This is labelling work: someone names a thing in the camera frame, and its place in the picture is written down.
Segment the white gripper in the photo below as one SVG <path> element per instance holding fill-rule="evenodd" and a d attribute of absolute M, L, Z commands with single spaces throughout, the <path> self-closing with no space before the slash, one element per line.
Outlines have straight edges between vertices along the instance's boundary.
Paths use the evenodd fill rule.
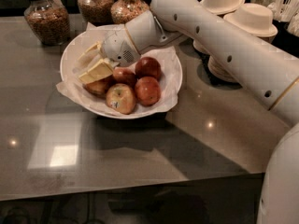
<path fill-rule="evenodd" d="M 140 57 L 125 30 L 108 31 L 102 43 L 95 42 L 78 57 L 77 67 L 85 68 L 78 74 L 78 80 L 82 84 L 89 84 L 104 79 L 113 74 L 111 60 L 121 66 L 129 66 L 137 62 Z"/>

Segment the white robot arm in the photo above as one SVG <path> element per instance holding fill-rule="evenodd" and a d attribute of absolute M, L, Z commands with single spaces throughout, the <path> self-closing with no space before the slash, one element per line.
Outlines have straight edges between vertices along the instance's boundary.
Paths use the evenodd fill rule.
<path fill-rule="evenodd" d="M 92 49 L 123 66 L 186 35 L 204 45 L 258 101 L 290 125 L 268 162 L 257 224 L 299 224 L 299 60 L 208 12 L 197 0 L 151 0 L 150 10 Z"/>

